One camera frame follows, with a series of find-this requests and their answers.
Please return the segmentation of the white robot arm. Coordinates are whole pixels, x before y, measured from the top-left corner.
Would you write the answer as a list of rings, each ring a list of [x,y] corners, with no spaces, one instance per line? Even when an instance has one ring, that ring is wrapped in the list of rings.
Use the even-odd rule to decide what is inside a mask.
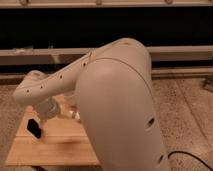
[[[171,171],[159,128],[147,48],[121,38],[47,76],[27,74],[14,92],[42,119],[54,117],[53,97],[71,92],[103,171]]]

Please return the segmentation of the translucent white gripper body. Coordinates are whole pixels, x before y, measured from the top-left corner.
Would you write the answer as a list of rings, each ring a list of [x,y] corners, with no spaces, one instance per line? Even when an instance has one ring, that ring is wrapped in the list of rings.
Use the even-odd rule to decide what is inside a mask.
[[[56,117],[60,112],[59,103],[49,97],[34,106],[34,110],[38,113],[38,117],[42,120],[49,120]]]

